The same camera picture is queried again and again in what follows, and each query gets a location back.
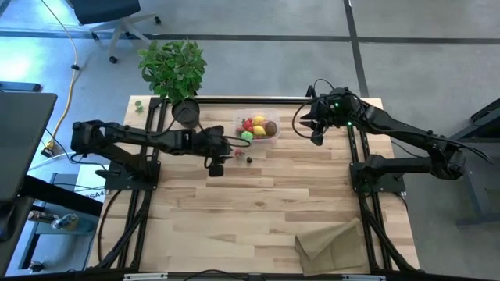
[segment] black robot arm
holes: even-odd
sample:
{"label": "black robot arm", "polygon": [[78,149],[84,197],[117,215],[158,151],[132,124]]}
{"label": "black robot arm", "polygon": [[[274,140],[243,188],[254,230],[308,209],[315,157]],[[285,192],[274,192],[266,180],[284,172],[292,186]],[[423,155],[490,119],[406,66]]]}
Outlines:
{"label": "black robot arm", "polygon": [[319,97],[316,96],[314,88],[309,87],[307,95],[312,99],[300,109],[305,105],[311,105],[311,110],[301,117],[307,121],[300,123],[311,128],[312,135],[303,136],[295,131],[302,137],[310,138],[316,145],[323,143],[323,135],[330,126],[356,126],[367,133],[386,134],[421,148],[429,154],[428,157],[422,158],[396,159],[371,155],[359,170],[359,176],[364,183],[376,183],[386,173],[430,173],[439,179],[456,180],[464,173],[466,161],[460,148],[468,148],[488,159],[475,148],[438,136],[430,130],[421,130],[393,119],[384,110],[359,99],[347,87],[333,88],[329,94],[322,94]]}
{"label": "black robot arm", "polygon": [[118,123],[104,123],[100,120],[76,122],[73,124],[71,149],[77,155],[91,153],[101,155],[112,162],[125,167],[127,173],[135,179],[146,178],[151,175],[150,168],[144,157],[131,153],[116,146],[116,143],[137,144],[158,148],[170,155],[197,155],[205,157],[205,167],[210,176],[222,176],[221,164],[226,159],[231,148],[223,136],[224,128],[214,126],[198,133],[194,130],[165,130],[151,132]]}

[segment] plastic container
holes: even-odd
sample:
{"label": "plastic container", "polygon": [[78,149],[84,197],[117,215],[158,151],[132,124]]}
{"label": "plastic container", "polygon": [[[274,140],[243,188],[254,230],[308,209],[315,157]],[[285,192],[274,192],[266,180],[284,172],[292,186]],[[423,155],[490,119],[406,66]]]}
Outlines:
{"label": "plastic container", "polygon": [[254,118],[255,116],[262,116],[266,121],[273,121],[276,123],[277,132],[272,137],[267,138],[254,138],[252,144],[273,144],[277,141],[281,133],[280,128],[280,114],[274,108],[253,108],[253,109],[239,109],[233,113],[233,124],[234,124],[234,135],[240,137],[237,129],[241,126],[241,121],[243,119]]}

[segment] desk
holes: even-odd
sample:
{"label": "desk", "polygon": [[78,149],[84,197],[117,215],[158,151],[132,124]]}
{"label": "desk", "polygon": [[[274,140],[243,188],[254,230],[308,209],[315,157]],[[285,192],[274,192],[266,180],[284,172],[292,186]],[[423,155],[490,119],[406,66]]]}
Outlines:
{"label": "desk", "polygon": [[[148,108],[150,97],[130,97],[124,124],[144,128],[147,114],[135,112],[136,101]],[[382,106],[378,98],[366,101]],[[359,216],[348,172],[352,160],[345,128],[330,128],[323,146],[317,147],[291,128],[297,105],[200,104],[200,122],[204,127],[223,125],[226,134],[233,135],[233,111],[239,108],[277,109],[279,140],[252,145],[246,150],[252,164],[231,159],[224,165],[224,176],[217,178],[208,177],[203,158],[160,154],[161,176],[149,210],[140,271],[302,272],[294,250],[296,233]],[[165,127],[171,120],[168,108]],[[308,132],[305,127],[299,130]],[[373,154],[393,158],[389,137],[369,135],[368,140]],[[121,147],[132,153],[140,150],[129,144]],[[124,191],[110,208],[102,234],[104,254],[123,232],[129,200],[130,192]],[[386,231],[407,261],[418,268],[408,215],[400,200],[393,194],[380,194]],[[382,265],[378,240],[374,243]],[[95,244],[89,266],[97,264],[96,248]],[[133,249],[129,249],[129,260]],[[368,272],[368,267],[341,271]]]}

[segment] black pot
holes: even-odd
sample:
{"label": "black pot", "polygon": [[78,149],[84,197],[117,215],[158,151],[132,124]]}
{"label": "black pot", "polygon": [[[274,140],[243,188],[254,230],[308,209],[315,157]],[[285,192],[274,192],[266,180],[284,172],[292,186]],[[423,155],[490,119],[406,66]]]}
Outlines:
{"label": "black pot", "polygon": [[194,99],[185,99],[172,107],[173,118],[188,129],[194,129],[200,120],[200,107]]}

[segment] cloth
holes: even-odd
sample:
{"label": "cloth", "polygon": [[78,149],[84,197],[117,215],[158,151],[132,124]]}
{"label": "cloth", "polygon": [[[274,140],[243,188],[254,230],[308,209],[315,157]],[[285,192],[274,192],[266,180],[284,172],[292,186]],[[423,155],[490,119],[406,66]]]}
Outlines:
{"label": "cloth", "polygon": [[341,226],[301,233],[295,236],[295,250],[304,276],[328,273],[366,264],[363,240],[358,235],[358,218]]}

